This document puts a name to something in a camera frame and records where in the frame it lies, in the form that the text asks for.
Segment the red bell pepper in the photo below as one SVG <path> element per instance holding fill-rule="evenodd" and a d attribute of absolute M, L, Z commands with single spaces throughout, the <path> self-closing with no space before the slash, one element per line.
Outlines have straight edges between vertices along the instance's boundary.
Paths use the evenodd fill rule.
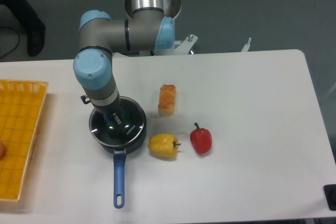
<path fill-rule="evenodd" d="M 212 146 L 212 137 L 210 131 L 200 128 L 198 123 L 195 123 L 197 129 L 190 134 L 190 141 L 194 146 L 195 151 L 199 155 L 203 155 L 210 151 Z"/>

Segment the toy bread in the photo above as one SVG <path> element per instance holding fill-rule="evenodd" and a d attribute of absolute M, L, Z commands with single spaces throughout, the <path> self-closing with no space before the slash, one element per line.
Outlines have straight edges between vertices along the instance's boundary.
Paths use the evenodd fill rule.
<path fill-rule="evenodd" d="M 158 110 L 160 115 L 171 115 L 175 110 L 176 87 L 163 85 L 160 89 Z"/>

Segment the green stem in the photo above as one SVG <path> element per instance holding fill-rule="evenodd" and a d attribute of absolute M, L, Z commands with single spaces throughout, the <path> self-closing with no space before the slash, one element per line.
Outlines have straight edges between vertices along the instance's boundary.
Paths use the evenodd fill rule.
<path fill-rule="evenodd" d="M 173 142 L 173 147 L 175 148 L 177 145 L 181 145 L 181 144 L 177 144 L 175 141 Z"/>

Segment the yellow basket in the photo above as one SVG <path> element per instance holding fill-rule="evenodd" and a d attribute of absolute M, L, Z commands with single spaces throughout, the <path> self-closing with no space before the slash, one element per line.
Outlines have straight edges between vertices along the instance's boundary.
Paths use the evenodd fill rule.
<path fill-rule="evenodd" d="M 44 81 L 0 80 L 0 200 L 18 201 L 46 97 Z"/>

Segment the black cable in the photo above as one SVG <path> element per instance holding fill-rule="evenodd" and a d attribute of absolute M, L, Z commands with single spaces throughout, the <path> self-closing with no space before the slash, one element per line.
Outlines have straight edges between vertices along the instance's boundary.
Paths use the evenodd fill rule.
<path fill-rule="evenodd" d="M 4 55 L 1 55 L 0 56 L 0 59 L 4 58 L 6 55 L 9 55 L 11 52 L 13 52 L 17 47 L 18 45 L 20 44 L 20 34 L 17 32 L 17 30 L 15 30 L 13 27 L 9 27 L 9 26 L 0 26 L 0 29 L 9 29 L 9 30 L 12 30 L 14 31 L 16 34 L 17 34 L 17 39 L 18 39 L 18 42 L 17 44 L 15 45 L 15 47 L 13 49 L 11 49 L 10 51 L 8 51 L 7 53 L 5 53 Z"/>

